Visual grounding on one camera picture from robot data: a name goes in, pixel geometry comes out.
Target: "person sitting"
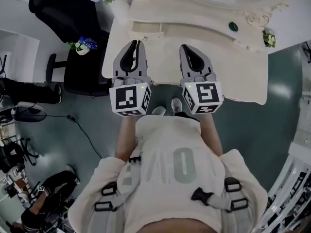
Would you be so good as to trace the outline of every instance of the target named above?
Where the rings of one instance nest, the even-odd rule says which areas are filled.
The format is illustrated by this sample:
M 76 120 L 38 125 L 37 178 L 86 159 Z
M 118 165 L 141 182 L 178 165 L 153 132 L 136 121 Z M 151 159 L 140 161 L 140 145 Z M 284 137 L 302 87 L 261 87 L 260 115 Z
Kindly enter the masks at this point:
M 21 224 L 13 222 L 12 233 L 38 233 L 41 232 L 48 213 L 59 208 L 61 202 L 66 200 L 80 183 L 74 169 L 67 165 L 66 171 L 57 173 L 42 184 L 44 192 L 34 202 L 32 207 L 26 209 L 21 215 Z
M 56 84 L 54 91 L 52 91 L 49 87 L 2 78 L 0 79 L 0 86 L 0 93 L 8 95 L 14 105 L 19 102 L 60 103 L 62 101 L 62 88 L 59 84 Z

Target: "black cable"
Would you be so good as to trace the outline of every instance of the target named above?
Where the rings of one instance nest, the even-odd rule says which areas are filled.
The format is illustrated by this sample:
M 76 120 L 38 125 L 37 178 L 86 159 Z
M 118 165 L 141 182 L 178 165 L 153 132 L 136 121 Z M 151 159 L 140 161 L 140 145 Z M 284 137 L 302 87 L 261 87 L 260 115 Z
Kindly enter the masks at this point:
M 82 129 L 81 125 L 78 123 L 78 121 L 77 121 L 73 116 L 70 116 L 70 115 L 68 115 L 68 116 L 24 115 L 24 117 L 34 117 L 34 116 L 35 116 L 35 117 L 65 117 L 65 118 L 67 118 L 68 120 L 70 120 L 71 122 L 74 122 L 74 123 L 78 124 L 80 130 L 81 130 L 81 131 L 83 132 L 83 134 L 85 134 L 85 136 L 88 138 L 88 140 L 89 140 L 89 142 L 90 142 L 90 144 L 91 144 L 91 146 L 92 146 L 94 152 L 95 152 L 100 158 L 102 158 L 102 157 L 100 156 L 100 154 L 97 152 L 97 150 L 95 149 L 95 147 L 94 147 L 94 145 L 93 145 L 91 139 L 90 139 L 89 136 L 87 135 L 87 133 Z
M 94 145 L 93 145 L 91 139 L 88 137 L 87 133 L 82 129 L 82 127 L 80 126 L 80 124 L 79 124 L 77 121 L 76 121 L 76 124 L 78 124 L 80 130 L 81 130 L 81 131 L 86 135 L 86 137 L 88 138 L 90 144 L 92 145 L 92 148 L 94 149 L 94 152 L 99 156 L 99 158 L 102 158 L 102 157 L 100 156 L 100 154 L 96 151 L 96 149 L 95 149 L 95 147 L 94 147 Z
M 3 100 L 3 98 L 4 98 L 4 94 L 2 95 L 2 97 L 1 97 L 1 99 L 0 99 L 0 104 L 1 104 L 1 102 L 2 102 L 2 100 Z

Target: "shoulder strap buckle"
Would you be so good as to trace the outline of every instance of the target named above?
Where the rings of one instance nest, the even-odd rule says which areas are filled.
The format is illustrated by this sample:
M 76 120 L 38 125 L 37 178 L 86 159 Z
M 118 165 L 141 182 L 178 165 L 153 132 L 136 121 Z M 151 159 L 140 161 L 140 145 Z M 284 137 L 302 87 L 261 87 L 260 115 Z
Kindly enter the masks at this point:
M 241 183 L 236 178 L 233 177 L 225 178 L 226 192 L 239 192 L 241 191 L 241 189 L 242 189 Z
M 118 208 L 113 208 L 111 201 L 97 202 L 94 205 L 96 212 L 115 212 Z
M 248 207 L 248 200 L 247 198 L 243 198 L 240 200 L 232 200 L 231 201 L 231 209 L 226 210 L 227 212 L 234 212 L 234 211 L 239 211 L 246 209 Z
M 102 195 L 103 196 L 114 195 L 116 191 L 117 191 L 117 182 L 112 182 L 104 186 L 104 188 L 102 189 Z
M 128 162 L 131 163 L 131 161 L 133 161 L 134 163 L 136 163 L 136 161 L 141 161 L 141 156 L 139 157 L 132 157 L 128 159 Z

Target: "sneaker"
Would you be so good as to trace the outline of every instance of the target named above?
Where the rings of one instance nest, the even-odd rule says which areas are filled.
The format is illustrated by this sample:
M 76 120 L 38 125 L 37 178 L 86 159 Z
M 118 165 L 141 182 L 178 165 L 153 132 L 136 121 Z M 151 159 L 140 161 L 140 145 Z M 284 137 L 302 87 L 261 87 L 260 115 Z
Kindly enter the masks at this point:
M 55 85 L 54 92 L 57 92 L 59 95 L 62 94 L 62 87 L 60 86 L 60 84 Z
M 80 180 L 78 179 L 76 171 L 73 169 L 73 167 L 70 166 L 69 164 L 67 164 L 66 165 L 66 170 L 69 171 L 69 172 L 72 172 L 77 177 L 74 181 L 76 182 L 76 184 L 80 184 Z
M 173 109 L 174 115 L 176 113 L 183 111 L 183 104 L 181 103 L 180 99 L 178 98 L 172 99 L 172 109 Z
M 62 101 L 62 87 L 60 86 L 60 84 L 56 84 L 55 87 L 54 87 L 54 92 L 57 92 L 58 95 L 59 95 L 59 102 L 58 103 L 61 103 Z
M 152 111 L 152 115 L 158 115 L 158 116 L 163 116 L 166 112 L 166 109 L 163 106 L 159 106 L 156 107 L 153 111 Z

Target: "black office chair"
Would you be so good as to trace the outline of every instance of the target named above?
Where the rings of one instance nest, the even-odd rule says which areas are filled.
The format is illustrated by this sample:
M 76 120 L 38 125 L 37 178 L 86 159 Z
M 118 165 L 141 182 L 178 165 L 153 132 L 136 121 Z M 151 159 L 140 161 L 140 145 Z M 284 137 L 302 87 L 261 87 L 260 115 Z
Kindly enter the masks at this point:
M 23 150 L 17 143 L 11 142 L 9 145 L 0 147 L 0 169 L 4 173 L 8 173 L 13 167 L 23 167 L 24 158 Z
M 83 56 L 70 50 L 67 61 L 56 62 L 56 54 L 52 54 L 47 65 L 46 81 L 52 80 L 54 68 L 66 67 L 66 91 L 90 96 L 108 95 L 111 79 L 102 76 L 102 66 L 109 33 L 99 26 L 95 3 L 90 0 L 29 0 L 29 9 L 63 42 L 77 42 L 84 36 L 98 44 L 96 50 L 90 50 Z
M 8 173 L 13 167 L 18 166 L 18 171 L 25 168 L 25 158 L 27 157 L 31 165 L 35 166 L 30 160 L 30 157 L 37 159 L 39 155 L 33 155 L 27 151 L 27 143 L 29 138 L 23 143 L 24 138 L 20 140 L 21 146 L 15 142 L 10 142 L 8 145 L 0 146 L 0 169 L 4 173 Z

